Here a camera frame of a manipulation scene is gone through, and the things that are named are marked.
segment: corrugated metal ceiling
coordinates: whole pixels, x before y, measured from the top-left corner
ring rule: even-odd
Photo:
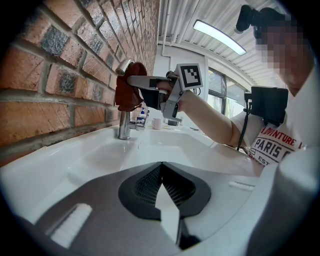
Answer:
[[[162,41],[165,28],[163,15],[165,4],[166,0],[162,0],[159,20],[160,41]],[[245,4],[256,10],[270,7],[283,13],[281,7],[273,0],[172,0],[166,41],[182,42],[183,44],[191,44],[193,47],[209,50],[234,64],[248,75],[256,85],[283,88],[285,84],[272,68],[268,68],[267,64],[262,62],[259,52],[256,52],[253,27],[251,26],[242,34],[237,34],[234,31],[240,8]],[[246,54],[239,56],[220,41],[194,30],[193,25],[197,19],[209,23],[233,38],[245,48]]]

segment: forearm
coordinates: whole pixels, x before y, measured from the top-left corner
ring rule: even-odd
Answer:
[[[184,95],[184,112],[212,140],[233,145],[233,124],[229,118],[213,109],[202,98],[188,91]]]

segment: window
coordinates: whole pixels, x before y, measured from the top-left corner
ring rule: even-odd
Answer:
[[[208,74],[208,104],[228,118],[241,113],[246,105],[244,97],[246,90],[214,69],[210,68]]]

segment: brown cloth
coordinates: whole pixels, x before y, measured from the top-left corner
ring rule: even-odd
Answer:
[[[124,76],[117,77],[115,88],[115,104],[119,106],[119,111],[133,111],[143,102],[143,99],[139,95],[139,89],[127,84],[127,78],[129,76],[146,75],[147,70],[145,66],[140,62],[136,62],[127,68]]]

